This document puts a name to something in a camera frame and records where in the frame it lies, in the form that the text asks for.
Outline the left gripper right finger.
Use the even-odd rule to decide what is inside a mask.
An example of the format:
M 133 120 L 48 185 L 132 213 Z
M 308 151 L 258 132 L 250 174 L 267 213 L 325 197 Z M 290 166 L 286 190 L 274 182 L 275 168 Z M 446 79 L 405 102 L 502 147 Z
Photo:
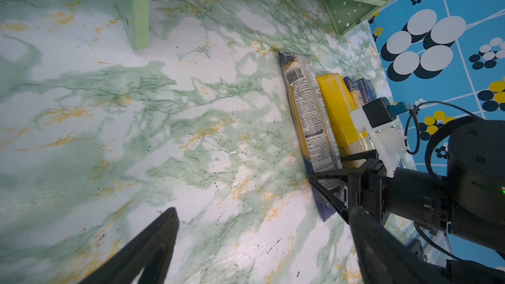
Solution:
M 351 210 L 349 226 L 364 283 L 450 282 L 441 268 L 419 259 L 364 210 Z

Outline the clear blue-label spaghetti package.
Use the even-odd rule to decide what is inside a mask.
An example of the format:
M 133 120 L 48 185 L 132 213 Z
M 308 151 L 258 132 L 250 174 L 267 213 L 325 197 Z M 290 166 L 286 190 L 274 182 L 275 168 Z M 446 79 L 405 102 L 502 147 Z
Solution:
M 342 169 L 311 57 L 280 51 L 279 58 L 307 172 Z

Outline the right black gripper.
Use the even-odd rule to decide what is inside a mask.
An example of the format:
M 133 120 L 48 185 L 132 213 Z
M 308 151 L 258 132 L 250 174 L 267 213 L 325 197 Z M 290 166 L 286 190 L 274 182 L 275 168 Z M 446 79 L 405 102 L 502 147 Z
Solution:
M 388 214 L 395 214 L 431 232 L 446 231 L 451 218 L 451 197 L 442 177 L 406 168 L 397 168 L 389 177 L 379 159 L 369 159 L 359 168 L 312 173 L 309 183 L 346 224 L 356 207 L 382 224 Z

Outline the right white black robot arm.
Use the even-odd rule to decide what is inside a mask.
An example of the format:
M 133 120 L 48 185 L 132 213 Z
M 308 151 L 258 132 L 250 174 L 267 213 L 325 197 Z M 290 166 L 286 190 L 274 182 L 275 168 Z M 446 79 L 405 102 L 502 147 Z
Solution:
M 450 256 L 444 267 L 423 261 L 385 228 L 388 214 L 424 230 L 446 231 L 504 254 L 504 122 L 466 116 L 428 142 L 425 172 L 387 175 L 374 151 L 364 163 L 313 173 L 310 184 L 351 227 L 365 283 L 503 283 L 504 272 Z

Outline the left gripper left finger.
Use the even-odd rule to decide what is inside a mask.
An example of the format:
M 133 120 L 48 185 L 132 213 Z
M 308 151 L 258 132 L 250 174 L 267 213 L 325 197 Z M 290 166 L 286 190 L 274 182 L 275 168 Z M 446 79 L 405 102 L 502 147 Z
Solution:
M 180 222 L 169 208 L 82 283 L 164 283 Z

